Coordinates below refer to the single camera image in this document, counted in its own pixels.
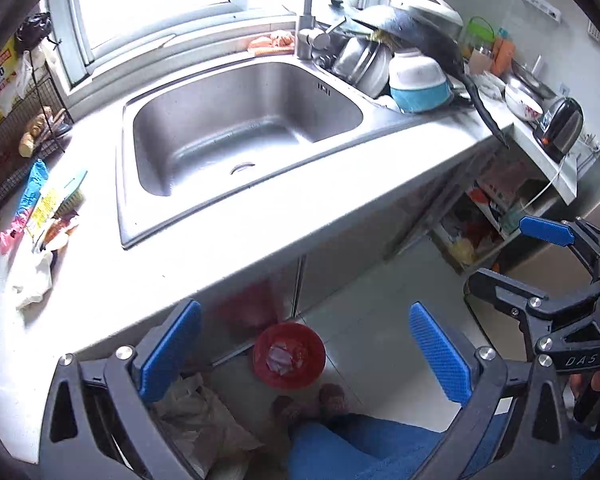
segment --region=red bowl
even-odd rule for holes
[[[280,362],[276,355],[288,357],[290,361]],[[283,390],[312,384],[324,370],[326,359],[324,344],[317,333],[294,322],[270,326],[253,347],[256,375],[268,386]]]

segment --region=wire basket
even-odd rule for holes
[[[11,113],[0,120],[0,207],[26,179],[35,160],[45,160],[59,147],[57,140],[49,138],[37,147],[31,158],[23,158],[18,152],[18,144],[27,122],[40,111],[40,100],[43,105],[51,107],[54,115],[64,108],[46,63],[36,70],[36,79],[40,99],[33,81],[30,82],[24,99],[13,105]],[[73,123],[68,113],[65,122]]]

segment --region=white bowl with red pattern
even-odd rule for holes
[[[538,120],[542,114],[542,107],[524,92],[507,84],[504,91],[507,107],[517,118],[531,122]]]

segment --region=faucet spout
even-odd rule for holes
[[[320,28],[315,27],[315,19],[311,13],[313,0],[304,0],[302,14],[296,20],[296,48],[294,54],[298,59],[311,60],[312,49],[323,50],[330,44],[330,37]]]

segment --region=blue pants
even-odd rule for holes
[[[465,470],[469,475],[488,462],[505,415],[493,418]],[[292,434],[289,480],[395,480],[416,471],[444,433],[366,415],[344,415],[328,427],[304,422]],[[571,435],[571,473],[577,479],[600,452],[600,440]]]

